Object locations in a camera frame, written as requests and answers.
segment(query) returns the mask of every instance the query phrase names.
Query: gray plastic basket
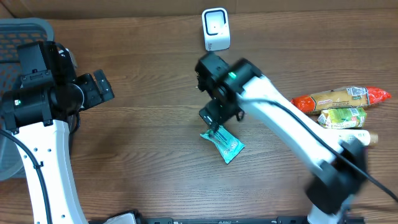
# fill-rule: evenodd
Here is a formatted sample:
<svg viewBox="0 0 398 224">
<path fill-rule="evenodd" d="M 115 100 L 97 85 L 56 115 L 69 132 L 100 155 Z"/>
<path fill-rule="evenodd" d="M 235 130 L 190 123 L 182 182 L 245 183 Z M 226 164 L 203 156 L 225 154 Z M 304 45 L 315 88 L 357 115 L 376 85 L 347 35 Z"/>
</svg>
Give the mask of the gray plastic basket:
<svg viewBox="0 0 398 224">
<path fill-rule="evenodd" d="M 17 46 L 35 41 L 54 41 L 51 25 L 42 19 L 0 19 L 0 99 L 4 92 L 21 87 L 22 73 Z M 4 121 L 0 122 L 5 129 Z M 10 177 L 25 177 L 21 156 L 16 145 L 0 136 L 0 181 Z"/>
</svg>

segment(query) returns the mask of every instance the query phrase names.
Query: small plastic packet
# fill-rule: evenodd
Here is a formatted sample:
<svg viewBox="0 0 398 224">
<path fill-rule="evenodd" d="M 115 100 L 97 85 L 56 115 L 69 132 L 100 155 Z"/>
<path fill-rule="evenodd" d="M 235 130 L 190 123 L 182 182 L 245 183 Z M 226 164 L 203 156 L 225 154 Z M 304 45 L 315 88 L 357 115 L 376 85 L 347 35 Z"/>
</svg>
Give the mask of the small plastic packet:
<svg viewBox="0 0 398 224">
<path fill-rule="evenodd" d="M 325 109 L 367 107 L 391 98 L 391 94 L 373 86 L 346 86 L 335 90 L 293 98 L 304 113 L 320 114 Z"/>
<path fill-rule="evenodd" d="M 223 157 L 225 163 L 229 164 L 244 148 L 244 144 L 229 133 L 223 126 L 217 130 L 216 133 L 208 130 L 201 137 L 214 143 Z"/>
<path fill-rule="evenodd" d="M 366 119 L 366 112 L 363 108 L 341 108 L 323 110 L 318 122 L 324 128 L 345 129 L 361 128 Z"/>
</svg>

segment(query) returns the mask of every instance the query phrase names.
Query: wooden tabletop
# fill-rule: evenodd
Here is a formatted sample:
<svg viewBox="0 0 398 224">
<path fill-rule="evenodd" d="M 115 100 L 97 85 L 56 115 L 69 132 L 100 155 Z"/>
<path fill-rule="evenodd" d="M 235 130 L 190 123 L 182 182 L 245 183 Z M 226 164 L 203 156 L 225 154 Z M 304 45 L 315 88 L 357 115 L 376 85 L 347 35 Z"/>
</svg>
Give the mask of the wooden tabletop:
<svg viewBox="0 0 398 224">
<path fill-rule="evenodd" d="M 246 57 L 288 99 L 372 85 L 392 99 L 367 109 L 379 134 L 369 172 L 398 194 L 398 10 L 230 15 L 227 62 Z M 306 215 L 311 174 L 253 118 L 226 127 L 246 147 L 229 165 L 200 137 L 210 100 L 194 67 L 204 55 L 200 16 L 50 21 L 78 74 L 102 68 L 115 99 L 81 113 L 72 169 L 87 219 L 132 208 L 147 217 Z M 32 223 L 25 179 L 0 183 L 0 222 Z M 398 206 L 367 183 L 353 205 L 368 223 L 398 222 Z"/>
</svg>

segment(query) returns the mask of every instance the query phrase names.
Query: blue snack package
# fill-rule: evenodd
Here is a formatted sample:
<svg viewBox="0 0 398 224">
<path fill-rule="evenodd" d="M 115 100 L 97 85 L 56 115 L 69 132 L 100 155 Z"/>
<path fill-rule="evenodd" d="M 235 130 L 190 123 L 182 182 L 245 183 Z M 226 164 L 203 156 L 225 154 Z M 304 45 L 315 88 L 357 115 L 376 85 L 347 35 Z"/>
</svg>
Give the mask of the blue snack package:
<svg viewBox="0 0 398 224">
<path fill-rule="evenodd" d="M 220 126 L 216 133 L 209 129 L 205 133 L 200 134 L 200 136 L 216 145 L 227 164 L 229 164 L 229 162 L 231 162 L 244 148 L 244 144 L 225 130 L 223 126 Z"/>
</svg>

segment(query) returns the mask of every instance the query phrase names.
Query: brown wall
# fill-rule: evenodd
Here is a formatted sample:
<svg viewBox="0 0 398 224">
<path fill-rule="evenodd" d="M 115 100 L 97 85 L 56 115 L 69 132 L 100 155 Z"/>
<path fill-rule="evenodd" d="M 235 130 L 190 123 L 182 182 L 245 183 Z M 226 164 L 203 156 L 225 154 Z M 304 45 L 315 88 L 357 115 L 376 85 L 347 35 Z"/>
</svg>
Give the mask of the brown wall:
<svg viewBox="0 0 398 224">
<path fill-rule="evenodd" d="M 398 0 L 3 0 L 17 17 L 86 19 L 201 14 L 224 7 L 229 13 L 396 8 Z"/>
<path fill-rule="evenodd" d="M 12 18 L 12 15 L 0 2 L 0 19 L 4 18 Z"/>
</svg>

